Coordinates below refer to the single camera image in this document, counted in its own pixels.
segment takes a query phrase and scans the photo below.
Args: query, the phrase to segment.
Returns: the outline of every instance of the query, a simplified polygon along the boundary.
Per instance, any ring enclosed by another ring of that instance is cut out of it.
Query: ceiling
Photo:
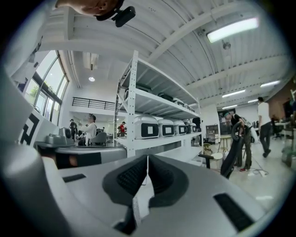
[[[81,113],[81,112],[71,112],[74,117],[83,121],[87,121],[89,114],[88,113]],[[104,114],[94,114],[96,116],[96,122],[105,122],[105,123],[112,123],[114,116],[112,115],[104,115]],[[118,122],[122,122],[125,120],[125,117],[118,116]]]
[[[120,78],[133,50],[163,70],[200,100],[218,108],[243,105],[269,97],[294,75],[294,63],[280,34],[265,15],[240,0],[126,0],[136,17],[121,28],[111,20],[98,22],[70,8],[54,10],[43,36],[41,50],[61,50],[63,64],[78,87],[103,86]],[[206,34],[227,24],[259,18],[259,28],[210,43]],[[91,71],[88,62],[97,68]],[[88,78],[96,78],[90,83]],[[281,80],[273,87],[265,82]],[[222,99],[223,94],[245,93]]]

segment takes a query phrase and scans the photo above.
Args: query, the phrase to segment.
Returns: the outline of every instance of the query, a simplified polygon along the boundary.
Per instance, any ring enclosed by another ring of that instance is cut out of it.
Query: person in red shirt
[[[120,136],[121,137],[124,137],[124,134],[125,134],[124,125],[125,125],[125,122],[122,122],[120,125]]]

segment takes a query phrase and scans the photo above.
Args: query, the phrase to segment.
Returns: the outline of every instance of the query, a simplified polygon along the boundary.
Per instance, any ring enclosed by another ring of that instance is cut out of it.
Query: shelf
[[[124,110],[124,106],[121,105],[119,110]],[[197,113],[140,89],[136,89],[135,112],[171,119],[200,117]]]
[[[129,83],[130,74],[122,82],[122,87],[128,88]],[[198,103],[198,100],[173,78],[140,58],[138,58],[137,64],[136,83],[150,87],[155,95],[165,93],[182,100],[188,105]]]
[[[164,156],[167,158],[171,158],[174,160],[182,161],[182,162],[190,162],[192,159],[198,156],[198,154],[202,151],[201,147],[178,147],[172,150],[164,151],[158,153],[158,156]]]
[[[201,132],[194,132],[185,135],[177,135],[172,137],[159,137],[159,138],[150,138],[150,139],[135,139],[133,141],[133,146],[136,150],[146,149],[150,147],[162,146],[170,143],[175,143],[178,141],[186,140],[191,137],[196,137],[197,135],[202,134]],[[128,146],[127,138],[118,137],[115,141],[119,142],[123,146]]]

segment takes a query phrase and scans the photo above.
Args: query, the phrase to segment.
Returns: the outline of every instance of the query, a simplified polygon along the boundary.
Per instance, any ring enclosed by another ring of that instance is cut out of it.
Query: railing
[[[92,99],[79,98],[79,97],[73,97],[72,106],[115,110],[115,103],[113,102],[102,101],[102,100],[92,100]]]

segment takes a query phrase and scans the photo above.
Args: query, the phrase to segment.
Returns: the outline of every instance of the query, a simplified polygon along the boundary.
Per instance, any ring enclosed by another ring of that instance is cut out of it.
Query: fluorescent light
[[[227,107],[223,107],[222,109],[229,109],[229,108],[233,108],[233,107],[237,107],[237,105],[234,105],[234,106],[227,106]]]
[[[233,24],[227,25],[225,27],[222,27],[216,31],[213,31],[209,34],[207,34],[207,37],[211,43],[216,42],[220,39],[223,39],[225,37],[255,29],[259,26],[259,21],[257,18],[251,18],[247,20],[242,20],[239,22],[235,22]]]
[[[257,102],[257,101],[258,101],[258,99],[250,100],[250,101],[248,101],[248,103],[253,103],[253,102]]]
[[[273,85],[277,85],[280,82],[281,81],[272,81],[272,82],[269,82],[269,83],[262,84],[260,87],[273,86]]]
[[[246,90],[241,90],[241,91],[232,92],[232,93],[230,93],[230,94],[225,94],[225,95],[222,96],[222,98],[229,97],[229,96],[231,96],[231,95],[235,95],[235,94],[239,94],[239,93],[243,93],[243,92],[245,92],[245,91],[246,91]]]

